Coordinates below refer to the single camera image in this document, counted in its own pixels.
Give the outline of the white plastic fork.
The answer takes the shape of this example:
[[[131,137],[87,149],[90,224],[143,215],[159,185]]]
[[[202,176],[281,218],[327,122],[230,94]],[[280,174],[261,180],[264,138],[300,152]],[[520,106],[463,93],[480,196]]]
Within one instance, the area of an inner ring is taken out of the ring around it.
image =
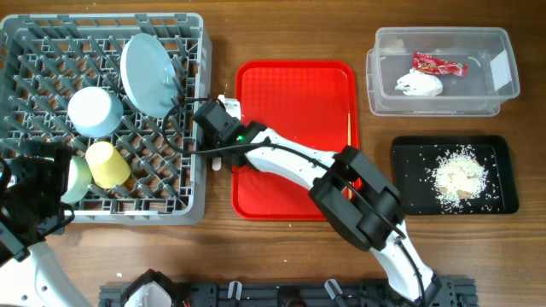
[[[222,168],[222,159],[220,157],[215,157],[212,159],[212,169],[214,171],[219,171]]]

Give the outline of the green saucer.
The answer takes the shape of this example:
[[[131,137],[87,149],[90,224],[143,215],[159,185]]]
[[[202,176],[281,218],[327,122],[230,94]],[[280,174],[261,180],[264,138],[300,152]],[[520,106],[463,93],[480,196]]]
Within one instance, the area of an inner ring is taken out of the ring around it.
[[[73,155],[69,165],[67,191],[62,195],[61,202],[74,204],[81,201],[88,192],[88,186],[92,183],[92,175],[87,162]]]

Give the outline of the yellow cup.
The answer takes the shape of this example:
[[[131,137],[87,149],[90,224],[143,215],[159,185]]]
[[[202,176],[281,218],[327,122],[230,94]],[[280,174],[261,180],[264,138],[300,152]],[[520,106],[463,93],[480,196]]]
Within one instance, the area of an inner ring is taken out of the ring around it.
[[[113,188],[123,185],[131,169],[122,155],[110,142],[95,142],[85,153],[86,162],[97,186]]]

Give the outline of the light blue bowl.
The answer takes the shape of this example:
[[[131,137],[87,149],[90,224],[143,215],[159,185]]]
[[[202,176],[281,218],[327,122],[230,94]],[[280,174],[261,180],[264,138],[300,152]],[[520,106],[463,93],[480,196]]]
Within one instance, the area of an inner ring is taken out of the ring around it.
[[[77,91],[67,106],[67,115],[76,131],[93,138],[115,132],[123,113],[121,100],[99,87],[86,87]]]

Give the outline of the light blue plate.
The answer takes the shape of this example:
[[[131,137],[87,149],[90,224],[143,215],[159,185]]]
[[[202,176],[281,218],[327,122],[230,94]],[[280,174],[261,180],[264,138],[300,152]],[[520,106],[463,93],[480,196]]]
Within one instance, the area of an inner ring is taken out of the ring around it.
[[[166,49],[149,34],[140,33],[123,48],[120,77],[125,93],[141,113],[164,118],[174,108],[176,72]]]

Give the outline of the wooden chopstick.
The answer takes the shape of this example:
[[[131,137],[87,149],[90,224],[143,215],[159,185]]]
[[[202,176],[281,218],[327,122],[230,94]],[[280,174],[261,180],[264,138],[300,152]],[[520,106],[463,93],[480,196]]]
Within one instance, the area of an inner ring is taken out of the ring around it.
[[[351,146],[351,114],[347,114],[347,145]]]

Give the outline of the white tissue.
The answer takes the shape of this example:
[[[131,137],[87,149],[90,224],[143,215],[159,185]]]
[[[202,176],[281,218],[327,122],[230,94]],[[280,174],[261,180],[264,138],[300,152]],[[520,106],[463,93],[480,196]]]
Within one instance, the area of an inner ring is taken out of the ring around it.
[[[397,80],[395,90],[406,96],[438,96],[443,92],[443,84],[434,75],[410,69]]]

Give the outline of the red snack wrapper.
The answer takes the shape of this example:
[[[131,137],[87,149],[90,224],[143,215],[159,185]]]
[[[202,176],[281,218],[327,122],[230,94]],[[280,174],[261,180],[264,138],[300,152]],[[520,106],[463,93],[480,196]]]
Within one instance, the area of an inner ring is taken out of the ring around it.
[[[464,63],[447,61],[429,54],[415,52],[412,67],[418,71],[432,75],[455,75],[466,77],[468,65]]]

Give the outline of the pile of rice waste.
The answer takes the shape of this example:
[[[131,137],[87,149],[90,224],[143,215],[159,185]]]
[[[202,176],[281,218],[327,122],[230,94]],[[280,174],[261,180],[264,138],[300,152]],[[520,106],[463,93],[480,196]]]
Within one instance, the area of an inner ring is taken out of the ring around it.
[[[470,213],[477,210],[491,211],[488,201],[500,199],[500,184],[497,162],[491,154],[480,158],[473,145],[456,145],[454,149],[441,149],[431,168],[425,169],[426,176],[420,182],[431,183],[434,202],[442,214]]]

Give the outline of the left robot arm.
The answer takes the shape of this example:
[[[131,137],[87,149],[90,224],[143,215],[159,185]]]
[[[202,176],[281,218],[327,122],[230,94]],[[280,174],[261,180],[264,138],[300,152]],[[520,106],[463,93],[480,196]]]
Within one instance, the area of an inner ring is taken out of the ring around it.
[[[88,300],[62,269],[46,238],[73,219],[61,202],[71,149],[26,140],[20,154],[1,161],[1,304],[86,306]]]

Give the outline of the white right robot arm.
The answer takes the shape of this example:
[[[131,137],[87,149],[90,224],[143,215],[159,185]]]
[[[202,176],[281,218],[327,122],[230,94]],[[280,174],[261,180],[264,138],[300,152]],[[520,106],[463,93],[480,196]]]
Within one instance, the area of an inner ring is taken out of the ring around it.
[[[243,124],[220,101],[205,101],[194,121],[212,143],[206,155],[304,188],[343,239],[373,253],[395,293],[412,304],[432,303],[439,279],[409,238],[401,195],[359,149],[345,146],[336,153],[308,148],[259,122]]]

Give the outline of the grey dishwasher rack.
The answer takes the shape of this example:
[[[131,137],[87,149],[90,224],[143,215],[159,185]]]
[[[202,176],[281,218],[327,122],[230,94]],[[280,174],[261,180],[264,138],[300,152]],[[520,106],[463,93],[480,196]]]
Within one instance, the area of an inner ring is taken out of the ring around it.
[[[156,37],[177,75],[182,111],[168,119],[141,113],[120,77],[124,46],[137,34]],[[119,128],[105,136],[131,168],[123,185],[90,185],[74,204],[79,223],[190,225],[204,216],[203,134],[192,119],[211,88],[212,42],[196,13],[12,14],[1,22],[1,154],[12,159],[25,140],[62,142],[83,156],[93,139],[67,115],[84,87],[117,96]]]

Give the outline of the black waste tray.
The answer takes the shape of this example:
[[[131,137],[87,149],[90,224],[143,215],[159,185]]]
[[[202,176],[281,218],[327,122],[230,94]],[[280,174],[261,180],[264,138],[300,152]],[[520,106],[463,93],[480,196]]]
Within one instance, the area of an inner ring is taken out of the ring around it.
[[[500,136],[399,136],[392,142],[393,179],[403,196],[404,212],[409,215],[440,215],[439,205],[434,202],[432,184],[420,182],[426,168],[434,165],[441,149],[454,149],[456,145],[473,145],[480,158],[492,154],[497,162],[500,199],[488,201],[491,211],[464,209],[457,214],[513,214],[520,209],[519,197],[509,156],[508,144]]]

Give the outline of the clear plastic waste bin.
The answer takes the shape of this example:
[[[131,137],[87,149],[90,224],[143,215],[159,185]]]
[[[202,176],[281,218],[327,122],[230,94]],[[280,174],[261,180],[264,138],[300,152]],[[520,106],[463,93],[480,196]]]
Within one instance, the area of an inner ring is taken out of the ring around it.
[[[494,116],[520,94],[500,27],[382,27],[367,54],[366,83],[377,116]]]

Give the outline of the red plastic tray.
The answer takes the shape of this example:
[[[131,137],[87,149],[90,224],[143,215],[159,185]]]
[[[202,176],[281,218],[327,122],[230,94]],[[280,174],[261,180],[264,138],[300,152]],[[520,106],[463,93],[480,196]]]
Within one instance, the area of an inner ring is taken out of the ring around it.
[[[237,71],[235,98],[241,117],[290,141],[324,151],[360,146],[355,74],[342,61],[249,61]],[[299,185],[246,167],[232,174],[231,202],[250,220],[322,221],[323,214]]]

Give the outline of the white label in bin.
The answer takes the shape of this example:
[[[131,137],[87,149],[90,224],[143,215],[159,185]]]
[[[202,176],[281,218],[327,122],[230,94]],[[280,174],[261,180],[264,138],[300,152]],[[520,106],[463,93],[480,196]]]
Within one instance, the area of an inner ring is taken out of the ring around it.
[[[490,61],[491,76],[494,90],[500,90],[504,85],[512,81],[507,50],[504,50]]]

